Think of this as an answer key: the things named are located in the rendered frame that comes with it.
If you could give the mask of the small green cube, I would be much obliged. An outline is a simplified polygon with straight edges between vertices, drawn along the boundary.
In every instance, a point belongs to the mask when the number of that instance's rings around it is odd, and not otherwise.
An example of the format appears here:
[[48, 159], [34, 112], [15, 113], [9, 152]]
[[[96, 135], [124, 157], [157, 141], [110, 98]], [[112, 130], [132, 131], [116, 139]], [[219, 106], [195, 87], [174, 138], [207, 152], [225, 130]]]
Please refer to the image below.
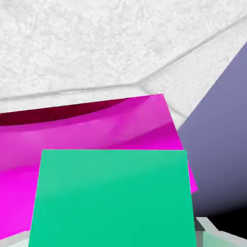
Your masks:
[[186, 151], [44, 150], [28, 247], [197, 247]]

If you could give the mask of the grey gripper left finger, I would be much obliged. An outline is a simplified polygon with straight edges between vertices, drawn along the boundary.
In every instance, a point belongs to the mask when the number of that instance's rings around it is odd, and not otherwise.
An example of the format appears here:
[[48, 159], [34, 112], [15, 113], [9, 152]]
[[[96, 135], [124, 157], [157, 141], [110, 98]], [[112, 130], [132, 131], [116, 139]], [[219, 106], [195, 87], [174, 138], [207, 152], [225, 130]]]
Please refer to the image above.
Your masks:
[[0, 247], [7, 247], [12, 244], [18, 243], [22, 240], [28, 239], [30, 235], [30, 231], [20, 232], [4, 239], [0, 240]]

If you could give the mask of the large magenta box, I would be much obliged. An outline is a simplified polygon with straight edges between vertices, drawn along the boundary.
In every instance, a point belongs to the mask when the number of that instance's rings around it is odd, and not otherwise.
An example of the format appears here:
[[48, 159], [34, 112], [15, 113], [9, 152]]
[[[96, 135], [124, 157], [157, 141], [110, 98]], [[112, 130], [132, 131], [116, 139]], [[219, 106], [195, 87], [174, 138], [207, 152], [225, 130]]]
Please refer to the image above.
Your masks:
[[0, 113], [0, 240], [29, 231], [44, 149], [181, 150], [162, 94]]

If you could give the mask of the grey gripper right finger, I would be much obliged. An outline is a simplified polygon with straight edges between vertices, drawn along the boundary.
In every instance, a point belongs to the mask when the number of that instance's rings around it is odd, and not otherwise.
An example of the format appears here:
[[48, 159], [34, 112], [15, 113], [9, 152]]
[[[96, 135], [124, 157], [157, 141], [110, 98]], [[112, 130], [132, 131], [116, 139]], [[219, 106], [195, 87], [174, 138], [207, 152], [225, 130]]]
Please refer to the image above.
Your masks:
[[195, 217], [197, 247], [247, 247], [247, 240], [219, 231], [206, 217]]

